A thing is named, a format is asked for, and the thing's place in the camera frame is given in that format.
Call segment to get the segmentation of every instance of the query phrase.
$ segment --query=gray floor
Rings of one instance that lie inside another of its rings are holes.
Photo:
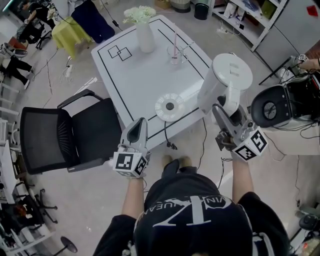
[[[114,6],[109,7],[113,18],[118,21],[122,29],[126,29],[130,24],[122,24],[124,19],[123,11],[133,6],[147,4],[148,0],[129,1],[122,0]],[[110,17],[105,10],[102,15],[111,24]],[[270,70],[255,56],[243,42],[243,39],[234,36],[231,40],[220,38],[215,30],[221,26],[216,17],[210,17],[206,21],[197,20],[193,13],[162,13],[173,21],[187,35],[189,35],[210,58],[214,58],[220,53],[234,52],[242,58],[251,68],[253,73],[253,83],[246,95],[241,98],[241,104],[247,107],[252,99],[267,86],[274,85],[276,78],[269,79],[265,86],[258,86],[258,83],[266,77]],[[72,96],[81,86],[91,78],[101,78],[91,57],[91,50],[96,46],[91,43],[89,49],[86,44],[77,46],[77,58],[72,59],[70,64],[75,65],[72,72],[73,81],[64,80],[59,82],[59,77],[65,69],[68,55],[61,49],[48,64],[52,93],[49,88],[48,71],[45,67],[40,74],[32,81],[26,91],[23,85],[15,80],[11,80],[11,85],[21,89],[18,96],[5,91],[5,97],[14,99],[15,104],[12,109],[21,111],[23,107],[55,108],[59,103]],[[35,66],[37,73],[46,61],[56,52],[56,45],[50,41],[42,51],[35,51],[32,45],[28,47],[29,55],[24,59]],[[104,84],[99,82],[90,87],[91,90],[108,96]],[[81,100],[74,103],[67,110],[71,114],[94,103],[94,100]],[[205,142],[205,153],[202,159],[199,173],[206,175],[214,182],[218,182],[221,176],[221,157],[229,157],[228,152],[220,152],[215,142],[215,136],[219,129],[213,124],[209,117],[205,119],[208,136]],[[152,150],[151,161],[146,173],[147,187],[149,188],[159,179],[162,167],[161,158],[164,154],[172,154],[173,157],[188,155],[195,166],[199,164],[202,154],[202,143],[205,131],[202,121],[176,135],[172,141],[179,148],[178,151],[170,151],[164,144]],[[270,144],[272,156],[280,159],[282,155]],[[281,162],[274,161],[268,150],[264,155],[250,163],[254,188],[263,201],[269,204],[279,215],[288,234],[292,235],[297,229],[298,219],[295,217],[296,198],[301,199],[302,204],[312,204],[317,197],[317,185],[320,178],[318,166],[320,160],[318,156],[301,156],[298,170],[297,185],[301,189],[299,195],[295,188],[297,177],[297,156],[286,156]],[[225,178],[221,185],[221,193],[231,196],[232,166],[225,165]],[[102,234],[107,229],[112,217],[121,211],[124,201],[126,186],[128,181],[105,164],[78,173],[67,173],[65,169],[45,172],[43,175],[32,176],[36,187],[45,188],[46,199],[52,205],[58,206],[58,211],[51,211],[59,223],[51,225],[56,229],[56,234],[51,240],[45,242],[51,252],[61,247],[60,236],[67,236],[78,247],[79,256],[92,255]]]

